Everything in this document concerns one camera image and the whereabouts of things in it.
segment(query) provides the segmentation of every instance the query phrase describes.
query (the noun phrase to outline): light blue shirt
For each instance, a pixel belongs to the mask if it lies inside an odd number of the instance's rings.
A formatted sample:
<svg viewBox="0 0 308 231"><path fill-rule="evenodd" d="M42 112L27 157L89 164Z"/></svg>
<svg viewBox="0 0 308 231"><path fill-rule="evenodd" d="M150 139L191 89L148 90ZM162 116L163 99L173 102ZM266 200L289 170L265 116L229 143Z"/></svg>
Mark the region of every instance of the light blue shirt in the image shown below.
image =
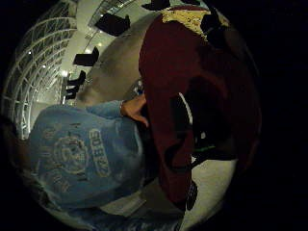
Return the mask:
<svg viewBox="0 0 308 231"><path fill-rule="evenodd" d="M120 114L121 102L43 110L29 137L34 175L59 209L93 230L176 230L178 219L125 218L97 208L138 191L145 179L139 130Z"/></svg>

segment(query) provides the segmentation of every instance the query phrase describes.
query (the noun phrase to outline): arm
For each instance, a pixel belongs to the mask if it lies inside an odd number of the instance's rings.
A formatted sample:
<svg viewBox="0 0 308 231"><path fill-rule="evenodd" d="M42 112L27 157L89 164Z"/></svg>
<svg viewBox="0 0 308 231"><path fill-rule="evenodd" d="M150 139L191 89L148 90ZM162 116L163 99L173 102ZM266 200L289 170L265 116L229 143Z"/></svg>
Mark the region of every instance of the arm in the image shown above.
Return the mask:
<svg viewBox="0 0 308 231"><path fill-rule="evenodd" d="M86 107L89 113L106 117L116 118L128 116L135 121L144 123L146 127L149 126L147 119L141 115L141 108L146 103L145 95L138 95L132 100L110 101L106 103L97 104L91 107Z"/></svg>
<svg viewBox="0 0 308 231"><path fill-rule="evenodd" d="M86 107L86 111L106 118L123 117L127 116L126 111L123 107L124 103L125 100L113 100L110 102L100 103L94 106Z"/></svg>
<svg viewBox="0 0 308 231"><path fill-rule="evenodd" d="M96 231L176 231L181 224L179 219L126 218L110 215L98 208L76 209L68 214Z"/></svg>

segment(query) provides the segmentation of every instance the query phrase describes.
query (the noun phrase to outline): graphic print on shirt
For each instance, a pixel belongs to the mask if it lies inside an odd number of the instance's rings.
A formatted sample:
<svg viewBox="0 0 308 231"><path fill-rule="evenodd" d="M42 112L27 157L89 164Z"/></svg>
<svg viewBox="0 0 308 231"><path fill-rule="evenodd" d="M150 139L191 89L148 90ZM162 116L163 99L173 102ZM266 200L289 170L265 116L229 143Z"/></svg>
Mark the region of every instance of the graphic print on shirt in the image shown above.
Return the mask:
<svg viewBox="0 0 308 231"><path fill-rule="evenodd" d="M53 160L66 172L81 174L88 165L88 149L77 136L63 137L54 145Z"/></svg>
<svg viewBox="0 0 308 231"><path fill-rule="evenodd" d="M71 185L59 170L59 168L63 166L55 162L53 158L53 149L50 146L41 146L39 151L41 158L38 159L36 165L36 174L39 175L41 165L43 165L43 168L47 170L39 177L39 183L43 188L48 185L56 192L67 193L67 190Z"/></svg>
<svg viewBox="0 0 308 231"><path fill-rule="evenodd" d="M89 132L89 136L90 148L92 151L92 157L95 163L97 173L100 177L109 176L110 168L100 131L95 128L91 129Z"/></svg>
<svg viewBox="0 0 308 231"><path fill-rule="evenodd" d="M46 128L43 132L42 132L42 136L48 140L51 141L53 139L53 137L55 136L55 134L60 131L60 129L62 128L62 125L60 123L55 123L52 127L48 127Z"/></svg>

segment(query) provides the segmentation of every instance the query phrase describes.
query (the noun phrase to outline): black chair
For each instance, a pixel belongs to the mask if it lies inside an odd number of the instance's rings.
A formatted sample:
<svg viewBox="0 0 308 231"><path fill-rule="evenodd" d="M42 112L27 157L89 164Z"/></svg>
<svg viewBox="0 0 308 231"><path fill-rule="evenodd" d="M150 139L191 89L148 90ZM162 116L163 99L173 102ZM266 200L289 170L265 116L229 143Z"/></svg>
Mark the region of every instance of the black chair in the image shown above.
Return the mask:
<svg viewBox="0 0 308 231"><path fill-rule="evenodd" d="M142 5L143 8L149 11L160 11L170 7L169 0L151 0L151 3Z"/></svg>
<svg viewBox="0 0 308 231"><path fill-rule="evenodd" d="M121 18L114 14L105 13L99 20L95 23L95 26L109 35L118 37L123 32L127 31L131 26L131 21L129 16L126 15L125 18Z"/></svg>
<svg viewBox="0 0 308 231"><path fill-rule="evenodd" d="M75 86L74 88L72 89L66 89L66 92L67 93L77 93L79 90L79 86Z"/></svg>
<svg viewBox="0 0 308 231"><path fill-rule="evenodd" d="M181 0L181 1L186 3L186 4L192 4L192 5L200 6L200 2L196 1L196 0Z"/></svg>
<svg viewBox="0 0 308 231"><path fill-rule="evenodd" d="M67 80L67 85L68 86L81 86L85 83L85 80L86 80L86 72L82 70L79 74L78 79Z"/></svg>
<svg viewBox="0 0 308 231"><path fill-rule="evenodd" d="M83 66L94 66L99 57L99 51L94 47L91 54L77 54L74 59L74 64Z"/></svg>
<svg viewBox="0 0 308 231"><path fill-rule="evenodd" d="M216 9L207 1L203 0L203 2L208 6L211 14L203 16L200 25L202 32L207 35L207 40L214 47L230 52L224 34L227 27L221 24Z"/></svg>
<svg viewBox="0 0 308 231"><path fill-rule="evenodd" d="M76 98L76 93L72 93L72 94L67 94L65 96L65 100L68 100L68 99L75 99Z"/></svg>

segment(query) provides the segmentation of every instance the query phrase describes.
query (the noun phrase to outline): person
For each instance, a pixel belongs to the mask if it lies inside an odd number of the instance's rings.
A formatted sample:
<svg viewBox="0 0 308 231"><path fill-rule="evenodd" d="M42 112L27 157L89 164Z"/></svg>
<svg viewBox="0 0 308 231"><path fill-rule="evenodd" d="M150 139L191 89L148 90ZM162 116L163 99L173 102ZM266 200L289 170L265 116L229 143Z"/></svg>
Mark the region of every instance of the person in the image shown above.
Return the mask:
<svg viewBox="0 0 308 231"><path fill-rule="evenodd" d="M40 112L25 141L1 116L1 136L12 165L40 201L92 230L178 230L178 218L127 218L99 209L157 175L147 167L154 163L146 161L139 129L149 128L141 114L145 104L142 94L86 109L53 105Z"/></svg>

